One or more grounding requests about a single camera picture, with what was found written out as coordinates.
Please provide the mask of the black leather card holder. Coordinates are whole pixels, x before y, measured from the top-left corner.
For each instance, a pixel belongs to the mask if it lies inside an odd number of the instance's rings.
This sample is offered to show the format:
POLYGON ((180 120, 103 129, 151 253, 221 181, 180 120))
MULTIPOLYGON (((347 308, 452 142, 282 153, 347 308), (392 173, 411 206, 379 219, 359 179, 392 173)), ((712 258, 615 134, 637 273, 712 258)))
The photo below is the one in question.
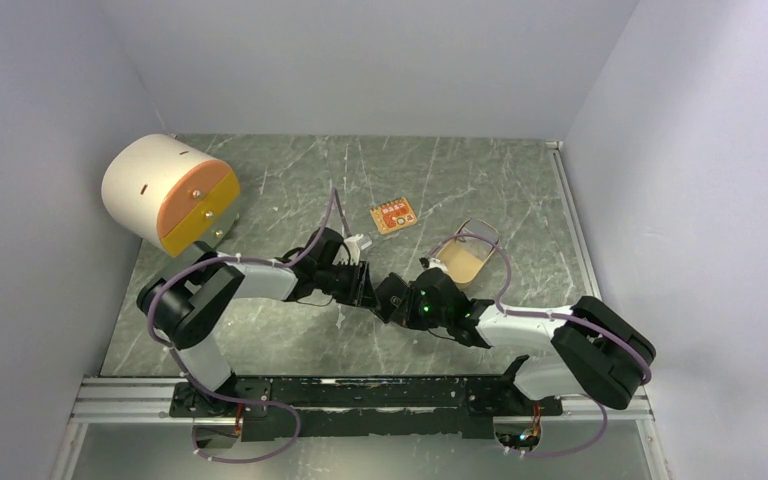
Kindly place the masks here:
POLYGON ((374 290, 378 306, 373 310, 383 323, 406 327, 410 286, 396 273, 388 274, 374 290))

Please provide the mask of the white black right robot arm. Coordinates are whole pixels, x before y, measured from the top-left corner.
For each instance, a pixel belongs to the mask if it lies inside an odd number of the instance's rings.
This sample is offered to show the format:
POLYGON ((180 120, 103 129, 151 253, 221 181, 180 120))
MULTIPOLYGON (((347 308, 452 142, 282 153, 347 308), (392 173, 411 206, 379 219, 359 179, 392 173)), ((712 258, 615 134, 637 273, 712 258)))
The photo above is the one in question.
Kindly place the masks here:
POLYGON ((563 307, 513 307, 468 297, 439 268, 413 282, 395 274, 387 280, 394 292, 376 291, 384 321, 412 330, 442 328, 467 347, 525 350, 525 359, 512 364, 513 378, 499 389, 510 413, 560 395, 585 395, 624 410, 651 379, 654 345, 597 297, 563 307))

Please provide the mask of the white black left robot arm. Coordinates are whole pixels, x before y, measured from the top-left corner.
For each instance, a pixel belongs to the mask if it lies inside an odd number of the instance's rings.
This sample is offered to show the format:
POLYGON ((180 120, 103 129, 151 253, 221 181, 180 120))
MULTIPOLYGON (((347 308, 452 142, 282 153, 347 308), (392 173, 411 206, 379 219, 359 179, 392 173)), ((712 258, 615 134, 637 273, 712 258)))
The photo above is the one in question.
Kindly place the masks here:
POLYGON ((238 299, 300 302, 320 293, 331 302, 375 310, 380 303, 362 255, 364 234, 343 237, 326 228, 306 245, 276 259, 223 255, 197 241, 139 292, 136 305, 148 330, 169 348, 197 388, 197 403, 221 416, 237 400, 237 377, 224 359, 214 330, 238 299))

